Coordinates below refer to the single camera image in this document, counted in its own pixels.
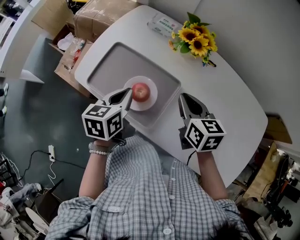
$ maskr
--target power strip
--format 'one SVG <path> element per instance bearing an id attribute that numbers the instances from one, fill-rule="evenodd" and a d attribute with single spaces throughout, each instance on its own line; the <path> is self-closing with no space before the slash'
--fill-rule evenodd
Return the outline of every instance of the power strip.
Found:
<path id="1" fill-rule="evenodd" d="M 55 162 L 54 146 L 49 145 L 48 149 L 49 149 L 49 153 L 50 153 L 50 155 L 49 155 L 50 161 Z"/>

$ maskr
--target gray floor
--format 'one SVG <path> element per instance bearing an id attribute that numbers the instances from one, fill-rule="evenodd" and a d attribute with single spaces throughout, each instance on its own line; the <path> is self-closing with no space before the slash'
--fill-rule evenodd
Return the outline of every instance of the gray floor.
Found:
<path id="1" fill-rule="evenodd" d="M 45 84 L 23 80 L 5 79 L 9 84 L 8 95 L 0 98 L 0 105 L 7 106 L 7 114 L 0 122 L 0 151 L 13 160 L 22 174 L 29 164 L 34 150 L 48 151 L 55 147 L 56 158 L 86 166 L 89 153 L 81 114 L 93 102 L 78 93 L 54 70 L 61 54 L 42 42 L 38 64 L 33 73 Z M 26 183 L 39 182 L 51 188 L 49 157 L 35 153 L 31 168 L 27 171 Z M 63 200 L 77 196 L 83 169 L 56 162 L 52 166 L 56 173 L 54 183 L 64 178 L 56 194 Z"/>

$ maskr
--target apple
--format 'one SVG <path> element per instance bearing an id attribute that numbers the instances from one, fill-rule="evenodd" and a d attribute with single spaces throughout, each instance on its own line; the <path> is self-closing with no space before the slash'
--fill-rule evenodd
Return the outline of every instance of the apple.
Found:
<path id="1" fill-rule="evenodd" d="M 132 98 L 139 103 L 147 101 L 150 97 L 150 88 L 143 82 L 138 82 L 133 85 L 132 92 Z"/>

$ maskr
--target plaid shirt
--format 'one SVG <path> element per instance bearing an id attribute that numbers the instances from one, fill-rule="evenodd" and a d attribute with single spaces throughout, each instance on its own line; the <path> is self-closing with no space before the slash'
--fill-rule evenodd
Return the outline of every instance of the plaid shirt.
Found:
<path id="1" fill-rule="evenodd" d="M 205 240 L 225 222 L 248 236 L 234 202 L 211 199 L 194 172 L 176 159 L 166 188 L 157 152 L 138 136 L 110 154 L 105 186 L 96 200 L 63 202 L 46 238 Z"/>

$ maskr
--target gray tray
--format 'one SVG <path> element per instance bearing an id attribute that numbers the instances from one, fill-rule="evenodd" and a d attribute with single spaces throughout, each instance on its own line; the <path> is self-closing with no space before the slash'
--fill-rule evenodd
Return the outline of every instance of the gray tray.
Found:
<path id="1" fill-rule="evenodd" d="M 133 111 L 129 116 L 146 128 L 152 127 L 179 91 L 181 83 L 157 64 L 131 48 L 116 43 L 99 62 L 88 79 L 88 84 L 102 96 L 122 89 L 135 76 L 150 78 L 157 87 L 156 103 L 146 111 Z"/>

